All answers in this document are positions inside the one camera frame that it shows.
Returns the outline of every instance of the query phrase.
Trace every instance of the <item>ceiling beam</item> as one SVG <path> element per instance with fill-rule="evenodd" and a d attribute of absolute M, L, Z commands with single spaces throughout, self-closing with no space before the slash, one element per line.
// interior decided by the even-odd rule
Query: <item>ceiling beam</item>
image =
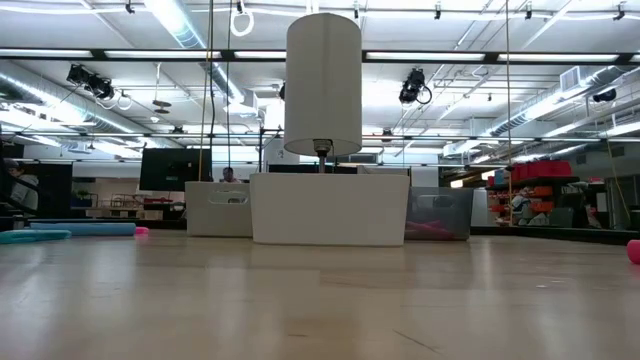
<path fill-rule="evenodd" d="M 0 59 L 9 60 L 67 60 L 107 62 L 180 62 L 202 63 L 215 60 L 230 63 L 283 63 L 286 52 L 269 50 L 213 50 L 207 57 L 205 50 L 175 49 L 78 49 L 78 48 L 0 48 Z M 412 51 L 363 50 L 362 62 L 373 64 L 466 64 L 506 65 L 505 52 L 486 51 Z M 511 65 L 640 65 L 637 53 L 585 52 L 511 52 Z"/>

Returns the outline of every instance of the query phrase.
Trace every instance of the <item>clear plastic bin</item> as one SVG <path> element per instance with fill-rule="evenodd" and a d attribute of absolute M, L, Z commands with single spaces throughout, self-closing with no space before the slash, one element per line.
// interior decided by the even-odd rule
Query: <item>clear plastic bin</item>
<path fill-rule="evenodd" d="M 412 187 L 405 240 L 467 240 L 473 189 Z"/>

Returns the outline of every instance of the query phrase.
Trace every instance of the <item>pink object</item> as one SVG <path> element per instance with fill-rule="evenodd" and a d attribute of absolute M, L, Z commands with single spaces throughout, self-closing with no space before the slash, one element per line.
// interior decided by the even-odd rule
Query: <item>pink object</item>
<path fill-rule="evenodd" d="M 627 255 L 629 260 L 636 265 L 640 265 L 640 240 L 631 240 L 627 244 Z"/>
<path fill-rule="evenodd" d="M 136 235 L 147 235 L 149 233 L 149 228 L 140 227 L 136 228 Z"/>

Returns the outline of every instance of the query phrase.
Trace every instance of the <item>computer monitor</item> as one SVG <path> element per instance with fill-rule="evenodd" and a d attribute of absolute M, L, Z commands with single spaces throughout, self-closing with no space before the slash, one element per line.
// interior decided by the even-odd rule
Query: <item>computer monitor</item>
<path fill-rule="evenodd" d="M 202 150 L 202 171 L 199 166 L 200 149 L 145 149 L 140 190 L 184 191 L 186 181 L 211 181 L 211 150 Z"/>

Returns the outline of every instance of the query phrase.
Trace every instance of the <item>lampshade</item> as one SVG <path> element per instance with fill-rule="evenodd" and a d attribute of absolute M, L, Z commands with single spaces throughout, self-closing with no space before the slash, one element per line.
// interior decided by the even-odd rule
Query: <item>lampshade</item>
<path fill-rule="evenodd" d="M 285 149 L 315 156 L 314 140 L 331 140 L 329 155 L 362 148 L 362 37 L 351 20 L 328 13 L 296 20 L 287 31 Z"/>

